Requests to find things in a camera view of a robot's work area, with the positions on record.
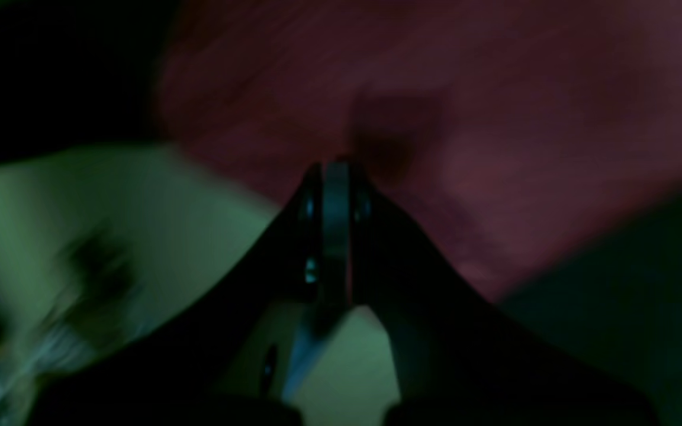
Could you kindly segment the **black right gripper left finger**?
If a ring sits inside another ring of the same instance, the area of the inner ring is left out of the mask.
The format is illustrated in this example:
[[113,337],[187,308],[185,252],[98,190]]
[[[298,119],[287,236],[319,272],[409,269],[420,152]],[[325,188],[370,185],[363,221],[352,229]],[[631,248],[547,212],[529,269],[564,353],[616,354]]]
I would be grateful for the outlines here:
[[29,425],[301,425],[297,409],[265,396],[223,395],[217,380],[271,303],[305,302],[319,253],[320,164],[238,264],[190,307],[120,351],[41,391]]

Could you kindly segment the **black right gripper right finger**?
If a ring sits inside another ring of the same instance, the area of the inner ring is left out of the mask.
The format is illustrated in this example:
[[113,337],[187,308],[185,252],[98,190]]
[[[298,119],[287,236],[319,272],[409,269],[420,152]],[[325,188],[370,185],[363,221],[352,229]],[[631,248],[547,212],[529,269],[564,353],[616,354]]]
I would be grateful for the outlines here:
[[346,190],[346,297],[384,326],[401,402],[386,425],[653,425],[633,386],[504,315],[456,272],[417,222],[360,167]]

